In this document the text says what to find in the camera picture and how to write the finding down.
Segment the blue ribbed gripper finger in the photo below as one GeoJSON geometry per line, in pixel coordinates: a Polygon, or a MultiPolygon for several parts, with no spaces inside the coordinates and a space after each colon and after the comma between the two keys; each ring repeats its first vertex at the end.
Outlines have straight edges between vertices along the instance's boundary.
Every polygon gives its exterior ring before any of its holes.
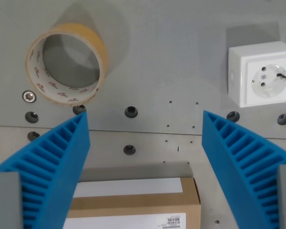
{"type": "Polygon", "coordinates": [[[286,151],[209,111],[202,146],[240,229],[279,228],[277,172],[286,151]]]}
{"type": "Polygon", "coordinates": [[[90,149],[87,113],[51,129],[0,164],[20,176],[25,229],[61,229],[90,149]]]}

